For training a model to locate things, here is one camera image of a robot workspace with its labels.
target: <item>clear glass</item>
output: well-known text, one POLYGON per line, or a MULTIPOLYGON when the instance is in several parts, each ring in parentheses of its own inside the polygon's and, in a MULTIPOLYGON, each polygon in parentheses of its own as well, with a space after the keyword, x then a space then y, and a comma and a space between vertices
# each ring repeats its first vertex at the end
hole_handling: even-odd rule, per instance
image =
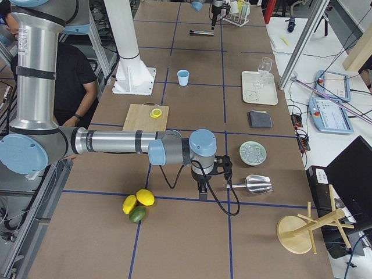
POLYGON ((254 83, 255 87, 264 87, 263 76, 267 75, 271 71, 273 65, 273 60, 270 57, 262 57, 261 62, 259 63, 257 70, 259 72, 260 79, 254 83))

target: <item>white table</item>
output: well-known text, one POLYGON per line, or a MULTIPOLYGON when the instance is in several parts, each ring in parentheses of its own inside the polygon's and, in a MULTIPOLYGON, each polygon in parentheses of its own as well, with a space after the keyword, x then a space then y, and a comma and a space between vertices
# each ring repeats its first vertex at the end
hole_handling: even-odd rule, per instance
MULTIPOLYGON (((288 18, 284 17, 272 17, 270 23, 267 25, 267 31, 269 33, 273 51, 276 57, 276 63, 279 71, 279 75, 282 75, 288 61, 290 59, 289 54, 293 53, 296 43, 301 35, 301 32, 307 22, 307 19, 296 19, 295 29, 292 33, 287 31, 288 18), (288 45, 280 38, 284 36, 288 45)), ((308 55, 317 56, 328 56, 336 55, 343 50, 343 47, 338 40, 336 34, 333 32, 331 26, 328 25, 328 36, 324 36, 324 23, 321 23, 317 31, 313 34, 310 41, 308 42, 302 57, 299 60, 298 65, 295 68, 298 79, 311 83, 315 81, 315 75, 319 70, 325 70, 332 62, 334 56, 328 58, 319 58, 308 55)), ((349 77, 357 75, 354 71, 345 71, 342 66, 342 62, 346 59, 347 54, 344 52, 329 68, 329 71, 337 73, 345 73, 349 77)), ((368 91, 366 85, 360 76, 350 78, 350 88, 354 90, 368 91)), ((289 105, 296 105, 300 107, 302 112, 306 112, 307 104, 312 92, 308 89, 303 88, 297 83, 289 82, 285 87, 286 98, 292 98, 293 101, 303 103, 293 103, 291 100, 287 100, 289 105)), ((350 104, 366 112, 372 108, 372 96, 366 93, 351 92, 350 104)), ((299 110, 292 106, 288 107, 289 111, 298 113, 299 110)), ((315 127, 313 120, 310 115, 303 114, 303 129, 307 131, 309 135, 309 144, 311 151, 307 152, 306 156, 303 157, 305 168, 309 166, 327 166, 332 160, 337 157, 357 136, 361 135, 363 138, 372 145, 372 126, 364 122, 363 120, 353 118, 350 120, 354 129, 352 135, 339 135, 339 134, 327 134, 321 133, 315 127)), ((348 272, 348 279, 352 278, 371 278, 372 276, 372 251, 369 248, 365 248, 365 257, 358 257, 354 255, 352 262, 357 265, 357 268, 350 268, 348 272)), ((343 278, 346 270, 346 262, 350 256, 344 256, 337 260, 330 257, 332 269, 335 277, 343 278)))

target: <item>round wooden base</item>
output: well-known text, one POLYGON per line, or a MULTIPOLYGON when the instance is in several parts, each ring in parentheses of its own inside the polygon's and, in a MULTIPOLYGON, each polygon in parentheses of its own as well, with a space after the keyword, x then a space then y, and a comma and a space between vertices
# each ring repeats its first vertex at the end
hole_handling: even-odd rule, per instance
POLYGON ((299 236, 292 236, 291 231, 303 227, 307 223, 300 217, 296 216, 285 216, 283 217, 277 226, 277 235, 281 245, 284 246, 288 251, 295 254, 305 254, 312 248, 312 241, 310 234, 305 231, 299 236))

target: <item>black monitor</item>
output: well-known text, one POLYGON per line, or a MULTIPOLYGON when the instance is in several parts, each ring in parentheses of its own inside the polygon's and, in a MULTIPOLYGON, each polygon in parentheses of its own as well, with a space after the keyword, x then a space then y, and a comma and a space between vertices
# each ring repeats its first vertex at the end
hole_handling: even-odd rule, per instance
POLYGON ((372 147, 358 136, 324 171, 357 221, 348 233, 363 230, 372 235, 372 147))

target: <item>cutting board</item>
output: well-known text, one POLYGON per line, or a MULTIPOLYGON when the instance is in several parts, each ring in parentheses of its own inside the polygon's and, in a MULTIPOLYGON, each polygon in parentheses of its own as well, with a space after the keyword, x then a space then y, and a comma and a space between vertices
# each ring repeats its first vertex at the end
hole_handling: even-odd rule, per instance
POLYGON ((123 131, 165 131, 168 112, 168 106, 131 104, 123 126, 123 131), (155 108, 162 110, 162 115, 158 118, 150 117, 150 112, 155 108))

